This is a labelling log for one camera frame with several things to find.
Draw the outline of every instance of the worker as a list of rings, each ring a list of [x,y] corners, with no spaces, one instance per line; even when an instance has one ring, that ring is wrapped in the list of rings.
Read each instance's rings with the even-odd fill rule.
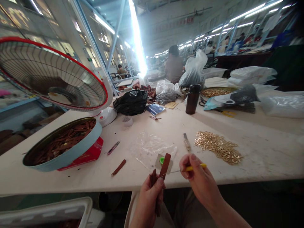
[[[242,33],[240,38],[236,39],[235,42],[243,41],[245,39],[245,33]]]
[[[128,77],[126,70],[123,69],[121,64],[118,65],[117,73],[121,76],[122,79]]]
[[[205,54],[213,53],[215,51],[215,47],[213,46],[213,41],[208,41]]]
[[[181,173],[189,180],[192,190],[188,196],[180,197],[186,200],[180,207],[180,213],[177,208],[174,222],[166,207],[161,208],[161,216],[156,218],[155,202],[157,199],[158,203],[162,203],[162,190],[166,187],[164,180],[158,178],[155,185],[150,188],[148,176],[141,187],[130,227],[250,228],[251,226],[223,199],[211,172],[208,168],[203,169],[200,163],[202,162],[195,154],[187,154],[180,160],[181,170],[185,170],[187,166],[193,167],[193,171]]]
[[[169,48],[169,58],[165,62],[165,77],[173,84],[183,75],[183,59],[179,56],[177,45]]]
[[[222,46],[220,47],[218,52],[225,53],[226,46],[228,45],[228,43],[229,43],[229,36],[226,36],[226,38],[222,41]]]
[[[248,36],[246,38],[246,40],[244,41],[244,44],[247,44],[247,43],[250,44],[252,42],[253,37],[254,37],[254,34],[251,34],[250,36]]]

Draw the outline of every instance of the thermos bottle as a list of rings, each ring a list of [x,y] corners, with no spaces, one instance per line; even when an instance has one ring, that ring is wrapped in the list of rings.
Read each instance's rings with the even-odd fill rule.
[[[197,102],[200,96],[200,84],[192,84],[189,88],[186,113],[192,115],[195,113]]]

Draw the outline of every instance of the yellow-handled tool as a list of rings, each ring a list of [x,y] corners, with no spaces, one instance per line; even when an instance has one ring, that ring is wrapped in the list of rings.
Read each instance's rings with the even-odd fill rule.
[[[206,168],[206,167],[207,167],[207,165],[204,164],[204,163],[201,163],[200,166],[201,166],[202,168]],[[190,171],[193,171],[193,167],[192,167],[192,166],[188,166],[188,167],[186,168],[185,171],[178,170],[178,171],[174,171],[174,172],[170,172],[170,173],[176,173],[176,172],[190,172]]]

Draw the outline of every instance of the white plastic crate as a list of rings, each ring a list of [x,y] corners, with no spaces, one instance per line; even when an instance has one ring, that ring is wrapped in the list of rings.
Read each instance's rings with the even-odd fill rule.
[[[223,77],[223,74],[226,70],[227,69],[215,68],[215,67],[204,69],[203,70],[204,79],[215,78],[215,77],[221,78]]]
[[[93,209],[90,197],[83,197],[0,213],[0,227],[27,227],[81,219],[79,228],[94,228],[105,218],[105,213]]]

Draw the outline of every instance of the paper tag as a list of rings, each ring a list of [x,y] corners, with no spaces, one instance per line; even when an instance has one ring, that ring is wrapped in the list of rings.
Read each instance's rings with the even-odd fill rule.
[[[173,109],[173,108],[176,107],[176,105],[178,105],[178,103],[175,102],[175,101],[173,101],[173,102],[170,102],[170,103],[165,104],[165,108]]]

